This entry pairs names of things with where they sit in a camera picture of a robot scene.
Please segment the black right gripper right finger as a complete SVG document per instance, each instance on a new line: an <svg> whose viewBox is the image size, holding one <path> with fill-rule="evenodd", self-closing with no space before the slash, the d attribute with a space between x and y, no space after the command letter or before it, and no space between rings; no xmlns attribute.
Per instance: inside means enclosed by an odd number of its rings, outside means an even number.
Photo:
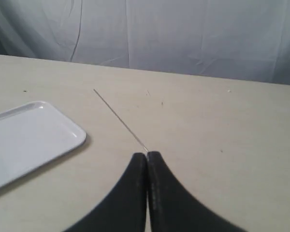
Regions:
<svg viewBox="0 0 290 232"><path fill-rule="evenodd" d="M194 198L158 151L147 154L148 205L153 232L243 232Z"/></svg>

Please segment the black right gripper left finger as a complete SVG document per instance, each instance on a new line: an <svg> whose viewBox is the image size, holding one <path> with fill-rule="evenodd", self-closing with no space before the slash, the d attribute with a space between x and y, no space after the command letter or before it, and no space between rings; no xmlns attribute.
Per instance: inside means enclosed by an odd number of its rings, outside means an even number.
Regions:
<svg viewBox="0 0 290 232"><path fill-rule="evenodd" d="M143 232L147 209L147 160L135 153L107 196L67 232Z"/></svg>

